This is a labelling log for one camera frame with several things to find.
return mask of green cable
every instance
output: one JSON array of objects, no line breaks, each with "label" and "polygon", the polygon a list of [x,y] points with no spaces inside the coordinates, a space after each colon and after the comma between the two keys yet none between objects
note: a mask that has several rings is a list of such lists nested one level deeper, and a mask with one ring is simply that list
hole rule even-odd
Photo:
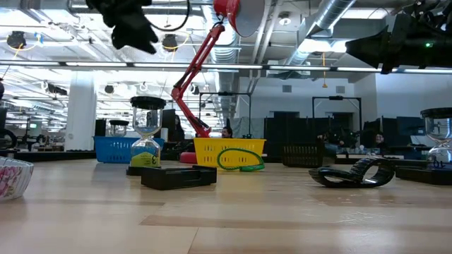
[{"label": "green cable", "polygon": [[[238,167],[225,167],[221,164],[221,155],[224,154],[225,152],[230,152],[230,151],[238,151],[238,152],[248,152],[251,155],[254,155],[258,160],[259,160],[259,164],[258,165],[253,165],[253,166],[238,166]],[[255,152],[252,152],[250,150],[246,150],[246,149],[242,149],[242,148],[228,148],[223,150],[217,157],[217,163],[218,166],[220,166],[220,168],[224,169],[224,170],[236,170],[236,169],[240,169],[240,171],[258,171],[258,170],[262,170],[265,169],[266,166],[263,163],[263,159],[260,155],[256,154]]]}]

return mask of wooden table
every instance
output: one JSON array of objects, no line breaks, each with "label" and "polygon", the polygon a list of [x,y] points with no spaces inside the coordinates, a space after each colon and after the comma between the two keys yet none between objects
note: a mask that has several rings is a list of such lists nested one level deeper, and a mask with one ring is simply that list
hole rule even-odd
[{"label": "wooden table", "polygon": [[25,197],[0,204],[1,252],[452,253],[449,187],[393,179],[327,189],[307,169],[267,164],[220,171],[212,186],[158,191],[125,168],[36,163]]}]

